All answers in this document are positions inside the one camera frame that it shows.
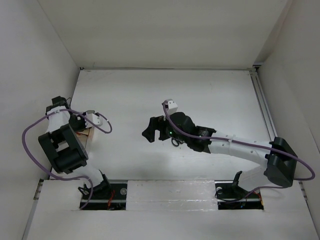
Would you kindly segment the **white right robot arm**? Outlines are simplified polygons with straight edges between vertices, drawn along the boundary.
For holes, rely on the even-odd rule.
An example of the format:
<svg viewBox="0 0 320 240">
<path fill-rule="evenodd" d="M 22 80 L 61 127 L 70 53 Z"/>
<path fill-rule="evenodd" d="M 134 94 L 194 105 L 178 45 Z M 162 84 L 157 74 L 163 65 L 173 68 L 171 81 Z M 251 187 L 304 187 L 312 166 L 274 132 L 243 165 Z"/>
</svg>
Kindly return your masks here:
<svg viewBox="0 0 320 240">
<path fill-rule="evenodd" d="M 195 125 L 183 112 L 172 114 L 170 119 L 151 117 L 142 136 L 153 143 L 156 131 L 159 131 L 160 141 L 172 139 L 196 152 L 228 155 L 257 164 L 249 171 L 241 170 L 235 174 L 231 191 L 237 197 L 268 184 L 278 188 L 293 185 L 297 155 L 281 137 L 266 142 L 237 138 L 213 128 Z"/>
</svg>

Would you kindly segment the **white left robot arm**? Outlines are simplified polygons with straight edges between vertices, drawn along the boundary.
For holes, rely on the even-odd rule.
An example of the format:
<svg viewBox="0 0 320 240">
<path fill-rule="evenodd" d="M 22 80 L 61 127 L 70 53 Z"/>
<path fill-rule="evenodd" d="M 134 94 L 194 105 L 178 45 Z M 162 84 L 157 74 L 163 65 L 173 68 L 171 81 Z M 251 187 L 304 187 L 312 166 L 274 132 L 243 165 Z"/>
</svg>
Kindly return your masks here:
<svg viewBox="0 0 320 240">
<path fill-rule="evenodd" d="M 57 96 L 46 108 L 48 128 L 38 137 L 38 142 L 52 168 L 58 174 L 86 176 L 93 183 L 93 196 L 107 198 L 112 193 L 111 184 L 101 170 L 88 163 L 88 153 L 77 136 L 85 130 L 103 124 L 101 114 L 93 110 L 82 113 L 70 112 L 67 99 Z"/>
</svg>

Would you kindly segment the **clear smoky organizer tray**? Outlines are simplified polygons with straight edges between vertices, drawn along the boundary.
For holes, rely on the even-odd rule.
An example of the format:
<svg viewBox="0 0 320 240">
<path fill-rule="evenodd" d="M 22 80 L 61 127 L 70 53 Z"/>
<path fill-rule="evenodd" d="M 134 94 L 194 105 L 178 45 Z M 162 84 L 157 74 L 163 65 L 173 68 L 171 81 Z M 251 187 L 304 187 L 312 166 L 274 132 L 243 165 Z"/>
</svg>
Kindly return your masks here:
<svg viewBox="0 0 320 240">
<path fill-rule="evenodd" d="M 86 128 L 83 131 L 77 131 L 76 136 L 79 139 L 80 143 L 83 145 L 85 150 L 89 152 L 91 150 L 92 144 L 93 144 L 93 138 L 94 138 L 94 129 Z"/>
</svg>

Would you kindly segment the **black handled scissors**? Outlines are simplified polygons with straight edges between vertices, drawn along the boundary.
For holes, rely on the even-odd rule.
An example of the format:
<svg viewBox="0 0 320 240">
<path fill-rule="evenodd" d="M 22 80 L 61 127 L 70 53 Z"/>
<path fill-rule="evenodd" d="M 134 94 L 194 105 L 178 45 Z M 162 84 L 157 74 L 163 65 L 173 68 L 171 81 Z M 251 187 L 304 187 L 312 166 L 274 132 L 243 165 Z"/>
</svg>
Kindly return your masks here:
<svg viewBox="0 0 320 240">
<path fill-rule="evenodd" d="M 172 143 L 172 145 L 173 145 L 174 147 L 176 147 L 176 148 L 183 144 L 182 141 L 179 141 L 179 140 L 174 139 L 174 138 L 171 138 L 171 143 Z"/>
</svg>

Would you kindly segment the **aluminium rail right side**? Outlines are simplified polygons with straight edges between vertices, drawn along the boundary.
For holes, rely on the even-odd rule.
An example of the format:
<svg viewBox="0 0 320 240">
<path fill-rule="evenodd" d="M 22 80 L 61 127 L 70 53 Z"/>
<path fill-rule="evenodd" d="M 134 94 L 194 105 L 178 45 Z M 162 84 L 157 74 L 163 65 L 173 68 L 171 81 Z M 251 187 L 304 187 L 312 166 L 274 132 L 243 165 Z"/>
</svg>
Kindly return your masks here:
<svg viewBox="0 0 320 240">
<path fill-rule="evenodd" d="M 275 125 L 259 78 L 258 69 L 260 68 L 260 66 L 261 65 L 253 65 L 248 69 L 248 71 L 269 138 L 273 140 L 274 137 L 277 136 L 277 131 L 275 129 Z"/>
</svg>

